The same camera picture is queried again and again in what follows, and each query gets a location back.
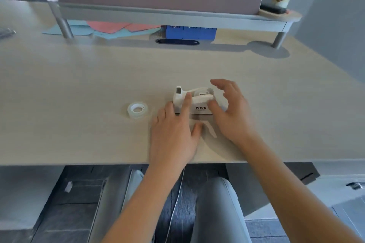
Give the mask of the person's left forearm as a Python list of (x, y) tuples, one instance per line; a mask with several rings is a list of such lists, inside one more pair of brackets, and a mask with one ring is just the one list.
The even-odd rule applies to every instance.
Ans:
[(167, 197), (185, 166), (151, 163), (102, 243), (151, 243)]

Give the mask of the grey side cabinet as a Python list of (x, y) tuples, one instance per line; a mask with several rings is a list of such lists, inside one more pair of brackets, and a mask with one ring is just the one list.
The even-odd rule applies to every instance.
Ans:
[(0, 166), (0, 231), (36, 224), (65, 166)]

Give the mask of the clear tape roll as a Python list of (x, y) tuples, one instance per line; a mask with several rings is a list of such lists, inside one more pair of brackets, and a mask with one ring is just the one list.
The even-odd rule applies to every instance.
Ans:
[(148, 106), (144, 102), (133, 102), (127, 107), (127, 113), (131, 119), (140, 119), (148, 115)]

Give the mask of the black flat object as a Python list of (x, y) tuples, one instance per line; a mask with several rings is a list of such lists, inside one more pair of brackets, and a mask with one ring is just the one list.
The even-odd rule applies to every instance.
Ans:
[(286, 14), (287, 9), (276, 5), (261, 4), (260, 10), (266, 11), (272, 14), (281, 15)]

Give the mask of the pink paper sheet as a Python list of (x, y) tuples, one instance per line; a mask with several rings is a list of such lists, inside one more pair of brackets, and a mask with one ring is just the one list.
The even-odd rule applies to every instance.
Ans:
[(86, 23), (95, 31), (113, 34), (122, 29), (126, 29), (129, 32), (139, 32), (149, 29), (160, 28), (161, 25), (151, 24), (131, 24), (131, 23), (113, 23), (113, 22), (101, 22), (101, 21), (86, 21)]

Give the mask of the round wooden tray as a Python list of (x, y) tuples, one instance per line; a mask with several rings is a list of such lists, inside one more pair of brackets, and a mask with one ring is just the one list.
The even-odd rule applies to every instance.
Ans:
[(281, 22), (299, 22), (302, 19), (302, 15), (299, 12), (293, 10), (287, 10), (284, 14), (275, 14), (266, 10), (260, 9), (258, 16), (264, 17), (272, 21)]

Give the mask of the person's right hand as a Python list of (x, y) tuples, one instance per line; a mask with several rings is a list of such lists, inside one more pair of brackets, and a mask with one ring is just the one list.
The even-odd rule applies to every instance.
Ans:
[(228, 102), (225, 120), (216, 124), (227, 139), (243, 149), (256, 132), (249, 104), (236, 82), (226, 79), (211, 79), (210, 82), (223, 91)]

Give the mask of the grey desk shelf riser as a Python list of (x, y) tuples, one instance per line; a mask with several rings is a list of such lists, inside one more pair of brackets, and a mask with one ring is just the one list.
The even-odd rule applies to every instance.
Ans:
[(135, 7), (82, 5), (47, 0), (65, 38), (73, 38), (71, 20), (161, 24), (202, 28), (277, 32), (272, 48), (279, 49), (293, 23), (272, 21), (258, 15), (144, 9)]

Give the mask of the person's right forearm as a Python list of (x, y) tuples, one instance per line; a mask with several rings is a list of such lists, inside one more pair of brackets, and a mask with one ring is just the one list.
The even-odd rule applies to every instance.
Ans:
[(291, 243), (365, 243), (314, 195), (258, 134), (236, 145), (253, 169)]

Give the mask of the light blue paper sheet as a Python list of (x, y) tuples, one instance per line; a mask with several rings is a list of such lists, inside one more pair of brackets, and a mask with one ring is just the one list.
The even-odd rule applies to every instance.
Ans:
[(122, 29), (116, 33), (113, 34), (107, 34), (107, 33), (102, 33), (102, 32), (98, 32), (95, 31), (94, 29), (92, 29), (87, 23), (86, 21), (80, 21), (80, 20), (68, 20), (67, 21), (68, 24), (70, 25), (71, 28), (71, 32), (73, 33), (73, 35), (75, 36), (89, 36), (89, 35), (94, 35), (97, 37), (101, 37), (104, 39), (115, 39), (115, 38), (121, 38), (121, 37), (132, 37), (132, 36), (139, 36), (139, 35), (149, 35), (149, 34), (153, 34), (159, 30), (161, 30), (160, 28), (156, 28), (156, 29), (149, 29), (149, 30), (145, 30), (145, 31), (139, 31), (139, 32), (129, 32), (126, 29)]

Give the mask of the white tape dispenser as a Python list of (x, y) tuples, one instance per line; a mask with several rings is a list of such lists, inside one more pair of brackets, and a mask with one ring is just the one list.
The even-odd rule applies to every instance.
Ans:
[(196, 89), (184, 91), (181, 86), (176, 87), (176, 91), (173, 95), (173, 106), (175, 114), (181, 113), (182, 104), (188, 92), (190, 92), (192, 96), (192, 102), (189, 109), (190, 114), (212, 115), (212, 112), (209, 110), (207, 106), (207, 103), (210, 100), (216, 99), (212, 88), (199, 87)]

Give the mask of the blue box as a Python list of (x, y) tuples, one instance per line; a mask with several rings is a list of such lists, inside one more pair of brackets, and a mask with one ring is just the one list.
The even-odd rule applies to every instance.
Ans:
[(166, 26), (167, 39), (213, 41), (217, 33), (216, 28), (200, 28), (188, 26)]

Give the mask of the person's right leg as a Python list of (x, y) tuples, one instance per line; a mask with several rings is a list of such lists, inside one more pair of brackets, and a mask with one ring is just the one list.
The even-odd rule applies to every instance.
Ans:
[(190, 243), (252, 243), (238, 196), (223, 177), (200, 189)]

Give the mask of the clear plastic wrapper piece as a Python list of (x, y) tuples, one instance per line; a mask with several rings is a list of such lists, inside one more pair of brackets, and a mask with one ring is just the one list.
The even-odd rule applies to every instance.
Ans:
[(189, 126), (193, 128), (195, 124), (201, 123), (202, 124), (202, 138), (217, 138), (217, 133), (215, 131), (214, 126), (208, 120), (201, 120), (201, 119), (189, 119)]

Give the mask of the person's left hand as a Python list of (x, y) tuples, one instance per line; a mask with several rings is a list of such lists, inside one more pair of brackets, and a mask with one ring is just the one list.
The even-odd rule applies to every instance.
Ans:
[(191, 136), (191, 102), (192, 96), (188, 92), (179, 115), (166, 116), (165, 107), (158, 111), (159, 131), (151, 133), (150, 138), (150, 166), (184, 168), (193, 159), (200, 138)]

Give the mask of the grey drawer cabinet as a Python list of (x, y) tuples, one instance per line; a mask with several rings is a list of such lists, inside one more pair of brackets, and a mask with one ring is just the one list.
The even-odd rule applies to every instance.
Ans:
[(365, 161), (314, 162), (309, 189), (365, 241)]

